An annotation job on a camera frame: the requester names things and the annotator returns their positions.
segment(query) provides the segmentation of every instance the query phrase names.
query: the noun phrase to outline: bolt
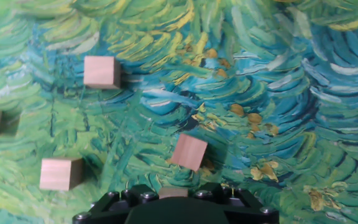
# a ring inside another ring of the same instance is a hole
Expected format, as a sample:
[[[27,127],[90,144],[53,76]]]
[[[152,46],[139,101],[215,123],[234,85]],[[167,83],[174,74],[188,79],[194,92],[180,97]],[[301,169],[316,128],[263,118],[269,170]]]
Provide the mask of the bolt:
[[[116,195],[116,194],[118,194],[118,192],[109,192],[109,193],[108,193],[108,195],[109,195],[110,197],[113,197],[113,196]]]
[[[153,198],[155,196],[156,196],[155,192],[144,192],[144,193],[142,193],[143,198]]]
[[[273,207],[262,207],[260,208],[260,211],[264,214],[269,214],[275,211],[275,209]]]
[[[81,212],[81,213],[78,213],[75,218],[77,220],[83,220],[83,219],[86,219],[86,218],[89,218],[91,216],[91,213],[90,212]]]
[[[197,197],[205,197],[207,195],[210,195],[211,192],[207,191],[207,190],[199,190],[196,192],[196,196]]]

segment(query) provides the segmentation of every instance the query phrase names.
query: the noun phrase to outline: painted mat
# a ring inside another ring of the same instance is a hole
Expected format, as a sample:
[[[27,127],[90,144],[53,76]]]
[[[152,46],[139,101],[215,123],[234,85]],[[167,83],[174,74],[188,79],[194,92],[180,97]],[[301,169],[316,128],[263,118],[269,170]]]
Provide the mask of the painted mat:
[[[122,63],[85,88],[85,55]],[[358,0],[0,0],[0,223],[71,223],[107,190],[247,187],[282,223],[358,223]],[[179,133],[209,142],[198,171]],[[86,180],[39,190],[40,161]]]

